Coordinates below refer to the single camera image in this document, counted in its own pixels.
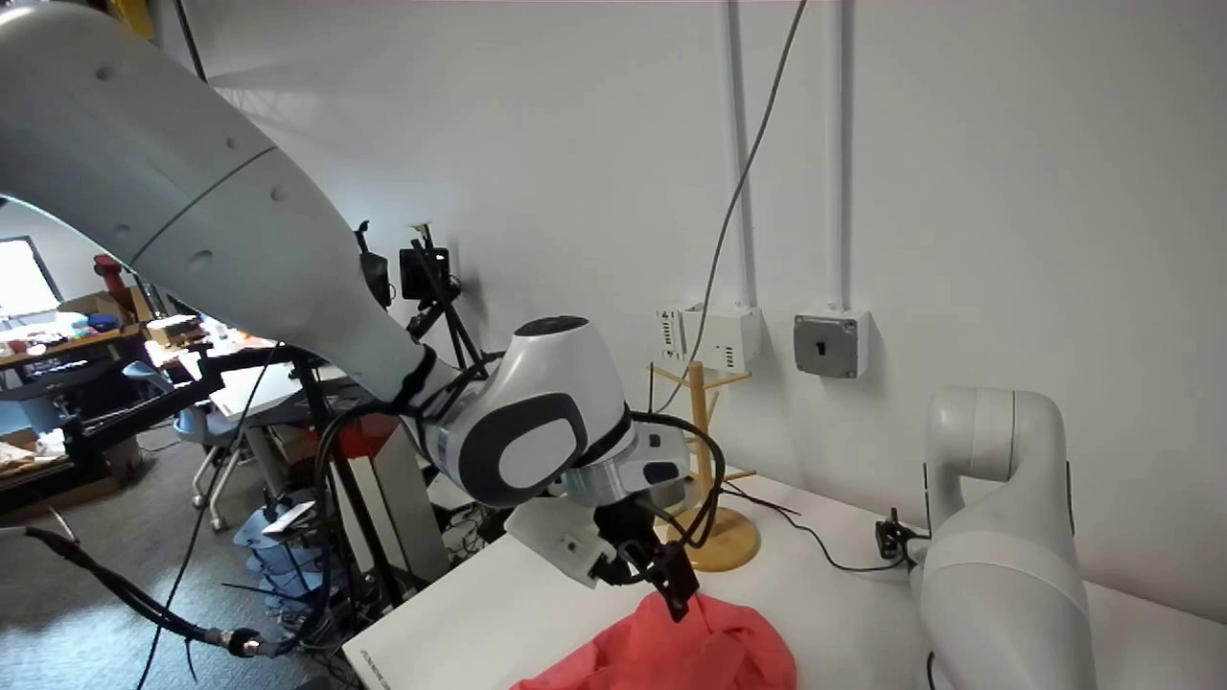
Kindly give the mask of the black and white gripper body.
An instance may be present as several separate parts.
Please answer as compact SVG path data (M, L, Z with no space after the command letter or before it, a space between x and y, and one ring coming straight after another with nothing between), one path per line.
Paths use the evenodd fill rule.
M651 515L636 501L530 498L506 516L506 532L582 587L644 582L659 556Z

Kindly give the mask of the white main robot arm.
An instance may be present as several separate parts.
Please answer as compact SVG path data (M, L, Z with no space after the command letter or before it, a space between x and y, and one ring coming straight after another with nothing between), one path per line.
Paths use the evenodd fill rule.
M596 325L534 318L481 382L461 381L374 302L321 188L117 19L76 5L0 13L0 192L172 299L342 369L555 570L649 582L670 612L690 611L699 580L649 509L684 474L684 436L624 401Z

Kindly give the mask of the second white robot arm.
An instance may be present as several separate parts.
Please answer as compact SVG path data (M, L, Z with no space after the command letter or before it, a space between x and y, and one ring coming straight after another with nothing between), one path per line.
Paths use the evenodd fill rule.
M950 690L1096 690L1063 410L948 389L926 410L930 539L916 612Z

